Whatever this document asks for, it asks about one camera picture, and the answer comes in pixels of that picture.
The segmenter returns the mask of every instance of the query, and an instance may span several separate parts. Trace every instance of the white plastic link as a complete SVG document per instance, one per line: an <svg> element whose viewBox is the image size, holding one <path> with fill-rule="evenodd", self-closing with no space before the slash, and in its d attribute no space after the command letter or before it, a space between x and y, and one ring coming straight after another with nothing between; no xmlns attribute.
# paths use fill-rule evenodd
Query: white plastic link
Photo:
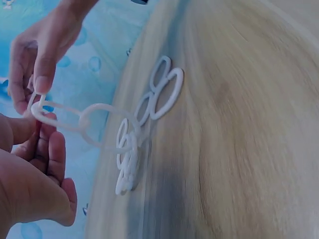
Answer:
<svg viewBox="0 0 319 239"><path fill-rule="evenodd" d="M165 62L165 69L163 75L157 86L154 85L154 78L156 73L159 71L160 65L162 62ZM33 93L29 104L28 110L31 110L34 117L45 124L52 125L55 127L62 127L69 131L78 132L82 135L83 139L89 144L96 146L98 148L102 148L117 154L116 163L117 168L120 170L119 177L117 180L117 184L115 187L115 193L117 195L121 194L123 191L130 191L134 185L134 178L137 172L137 164L138 164L138 142L140 144L141 139L141 127L146 123L149 117L153 120L158 120L162 116L164 116L175 104L178 95L180 93L184 73L180 68L174 68L170 71L171 67L171 59L167 56L162 56L159 61L156 63L155 67L152 70L150 77L150 89L151 91L147 92L143 95L141 100L139 101L134 114L131 114L127 111L118 109L114 106L108 104L93 104L87 107L84 111L78 111L73 108L65 107L64 105L57 104L54 102L49 102L45 100L46 95L41 95L40 101L33 103L36 93ZM159 109L157 112L156 105L159 99L159 96L163 90L163 88L176 76L176 83L173 90L173 93L169 97L169 100L165 103L165 105ZM149 100L145 113L140 121L138 121L137 116L142 107L142 104L145 100ZM56 108L65 109L69 112L72 112L79 116L79 122L77 126L73 126L70 124L62 123L57 120L49 119L43 115L45 111L43 106L51 106ZM86 132L87 128L90 125L90 121L88 119L89 115L96 110L105 110L111 113L116 113L123 115L125 118L122 120L121 125L119 127L117 136L116 136L116 147L109 147L103 145L101 142L94 141ZM128 133L129 121L133 125L134 130ZM121 162L121 154L125 154L123 161Z"/></svg>

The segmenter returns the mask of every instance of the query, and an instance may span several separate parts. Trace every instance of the light blue fabric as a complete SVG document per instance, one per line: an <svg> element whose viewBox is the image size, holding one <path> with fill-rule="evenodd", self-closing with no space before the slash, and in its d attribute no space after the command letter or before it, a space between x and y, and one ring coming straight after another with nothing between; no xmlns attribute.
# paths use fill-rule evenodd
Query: light blue fabric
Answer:
<svg viewBox="0 0 319 239"><path fill-rule="evenodd" d="M140 5L130 0L100 0L86 17L75 44L58 63L48 100L83 110L93 103L111 103L130 49L158 0ZM15 0L11 9L0 5L0 112L17 117L7 95L10 42L46 16L59 0ZM76 124L78 117L58 109L60 121ZM101 139L107 112L92 115L89 135ZM81 239L99 150L77 134L66 137L66 176L74 179L78 193L75 224L65 228L51 221L17 224L8 239Z"/></svg>

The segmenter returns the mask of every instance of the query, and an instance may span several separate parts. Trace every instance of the wrist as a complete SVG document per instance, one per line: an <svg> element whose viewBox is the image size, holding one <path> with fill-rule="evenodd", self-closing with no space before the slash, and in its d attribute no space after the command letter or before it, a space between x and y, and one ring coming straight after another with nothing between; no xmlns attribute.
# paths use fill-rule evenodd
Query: wrist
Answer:
<svg viewBox="0 0 319 239"><path fill-rule="evenodd" d="M99 0L62 0L59 6L66 7L75 18L82 22Z"/></svg>

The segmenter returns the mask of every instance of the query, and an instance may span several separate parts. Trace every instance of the white plastic ring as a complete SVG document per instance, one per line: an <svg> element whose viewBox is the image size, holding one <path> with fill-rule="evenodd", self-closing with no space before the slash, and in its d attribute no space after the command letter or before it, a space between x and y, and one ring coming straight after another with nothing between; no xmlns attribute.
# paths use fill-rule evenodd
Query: white plastic ring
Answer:
<svg viewBox="0 0 319 239"><path fill-rule="evenodd" d="M121 141L120 141L120 143L118 145L118 148L122 148L124 143L125 143L125 141L127 142L127 146L131 147L132 144L131 144L130 136L128 134L125 134L122 137L122 139L121 139ZM117 164L118 169L121 170L122 168L127 167L127 165L125 163L126 163L126 161L128 161L130 159L130 157L131 157L131 151L126 152L125 156L124 156L124 159L123 159L123 162L121 163L121 154L118 153L116 155L116 164Z"/></svg>
<svg viewBox="0 0 319 239"><path fill-rule="evenodd" d="M80 115L80 120L79 120L79 125L84 124L87 122L87 117L90 113L96 111L96 110L106 110L108 112L112 113L118 113L126 117L133 125L134 131L136 135L140 135L141 133L141 127L137 119L134 117L133 114L130 114L127 111L120 110L115 108L114 106L108 105L108 104L93 104L86 108ZM114 148L114 147L109 147L109 146L103 146L101 142L96 142L94 141L87 133L85 130L81 131L82 137L84 138L85 141L87 141L89 144L94 145L99 148L104 148L106 150L112 151L114 153L126 153L127 151L131 150L131 147L124 147L124 148Z"/></svg>
<svg viewBox="0 0 319 239"><path fill-rule="evenodd" d="M156 86L154 85L154 78L155 78L155 74L157 73L157 71L159 71L160 69L160 65L162 62L166 62L165 64L165 69L163 72L162 77L160 78L160 80L162 80L162 78L166 78L166 76L169 73L170 67L171 67L171 59L167 56L162 56L159 61L156 63L156 65L153 68L153 71L151 73L151 77L150 77L150 89L155 93L156 91Z"/></svg>
<svg viewBox="0 0 319 239"><path fill-rule="evenodd" d="M136 165L138 159L138 145L136 136L133 133L130 133L130 144L132 145L131 157L128 163L127 171L124 172L125 177L129 177L129 175L135 175Z"/></svg>
<svg viewBox="0 0 319 239"><path fill-rule="evenodd" d="M165 103L165 105L159 109L159 111L155 112L156 110L156 104L158 102L160 93L164 89L164 87L167 85L167 83L172 80L176 76L176 82L174 86L174 90L169 97L168 101ZM177 97L180 93L181 87L183 85L183 79L184 79L184 73L181 68L174 68L171 70L169 75L167 76L167 79L162 79L159 83L159 85L156 88L156 91L154 93L152 102L151 102L151 108L150 108L150 116L153 120L158 120L163 115L165 115L175 104Z"/></svg>
<svg viewBox="0 0 319 239"><path fill-rule="evenodd" d="M61 127L64 129L67 129L69 131L73 131L73 132L82 132L85 130L85 127L87 127L89 125L89 121L83 121L83 124L81 126L72 126L71 124L67 124L67 123L61 123L57 120L53 120L53 119L49 119L47 117L45 117L42 112L43 112L43 106L51 106L51 107L56 107L56 108L60 108L60 109L65 109L67 111L70 111L78 116L81 116L81 112L73 109L73 108L69 108L69 107L65 107L64 105L58 104L58 103L54 103L54 102L49 102L49 101L42 101L40 99L40 101L34 103L31 106L31 112L33 114L33 116L40 122L54 126L54 127Z"/></svg>
<svg viewBox="0 0 319 239"><path fill-rule="evenodd" d="M146 121L148 120L148 117L150 115L150 106L151 106L151 101L152 101L152 98L153 98L153 92L147 92L145 95L143 95L143 97L140 99L139 103L138 103L138 106L136 107L136 110L135 110L135 113L134 113L134 116L137 118L138 117L138 114L140 112L140 109L142 107L142 104L143 102L148 98L149 99L149 102L148 102L148 106L146 107L146 110L145 110L145 113L142 117L142 119L140 120L140 126L142 127Z"/></svg>
<svg viewBox="0 0 319 239"><path fill-rule="evenodd" d="M116 135L116 147L119 147L121 140L128 133L128 128L129 128L128 119L124 118L121 122L120 127L119 127L118 134Z"/></svg>
<svg viewBox="0 0 319 239"><path fill-rule="evenodd" d="M127 182L123 176L124 176L124 170L121 169L119 177L118 177L118 181L116 182L116 186L115 186L116 195L120 195L120 193L123 191L123 188Z"/></svg>

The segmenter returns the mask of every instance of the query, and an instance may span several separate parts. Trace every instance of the hand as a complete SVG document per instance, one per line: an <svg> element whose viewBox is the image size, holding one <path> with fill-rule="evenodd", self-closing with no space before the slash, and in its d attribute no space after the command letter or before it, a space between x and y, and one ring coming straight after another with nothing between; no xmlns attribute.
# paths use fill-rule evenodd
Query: hand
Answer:
<svg viewBox="0 0 319 239"><path fill-rule="evenodd" d="M75 42L82 21L69 5L61 3L13 41L8 90L19 114L26 110L34 88L48 93L56 64Z"/></svg>
<svg viewBox="0 0 319 239"><path fill-rule="evenodd" d="M53 113L46 116L56 118ZM50 219L72 225L77 195L72 179L64 178L63 135L33 117L1 114L0 132L0 238L18 222ZM10 153L14 144L21 145Z"/></svg>

